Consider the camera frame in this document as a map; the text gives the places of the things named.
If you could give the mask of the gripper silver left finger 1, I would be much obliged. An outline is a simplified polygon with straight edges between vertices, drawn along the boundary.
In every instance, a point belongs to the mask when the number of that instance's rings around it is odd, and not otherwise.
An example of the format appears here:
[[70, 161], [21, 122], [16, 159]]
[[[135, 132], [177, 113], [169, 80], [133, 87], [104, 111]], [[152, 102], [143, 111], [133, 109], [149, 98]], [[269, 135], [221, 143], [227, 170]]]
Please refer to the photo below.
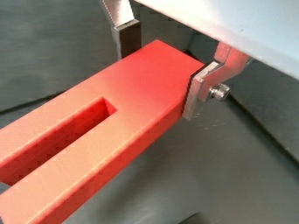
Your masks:
[[141, 47], [141, 23], [129, 0], [98, 0], [98, 4], [110, 25], [117, 58], [123, 59]]

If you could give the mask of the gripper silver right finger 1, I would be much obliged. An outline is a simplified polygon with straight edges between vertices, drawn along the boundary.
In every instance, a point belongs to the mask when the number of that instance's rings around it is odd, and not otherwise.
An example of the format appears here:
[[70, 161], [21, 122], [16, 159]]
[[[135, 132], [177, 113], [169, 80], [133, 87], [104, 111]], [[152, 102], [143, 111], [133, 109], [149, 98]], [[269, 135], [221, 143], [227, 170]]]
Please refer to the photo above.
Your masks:
[[213, 61], [191, 76], [181, 116], [192, 119], [197, 102], [208, 99], [223, 101], [229, 94], [224, 81], [239, 75], [249, 62], [249, 57], [236, 48], [219, 42]]

